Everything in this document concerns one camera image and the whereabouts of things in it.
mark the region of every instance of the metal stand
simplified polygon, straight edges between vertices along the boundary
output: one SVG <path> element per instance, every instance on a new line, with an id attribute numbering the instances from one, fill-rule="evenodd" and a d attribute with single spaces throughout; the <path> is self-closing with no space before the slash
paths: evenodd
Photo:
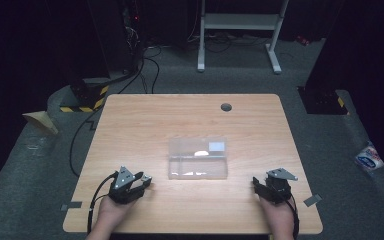
<path id="1" fill-rule="evenodd" d="M 273 66 L 275 74 L 282 72 L 274 47 L 282 27 L 286 8 L 289 0 L 283 0 L 279 14 L 213 14 L 205 13 L 205 0 L 202 0 L 201 8 L 201 32 L 198 51 L 198 72 L 205 70 L 205 29 L 246 29 L 246 30 L 272 30 L 273 36 L 270 44 L 266 44 L 266 50 Z"/>

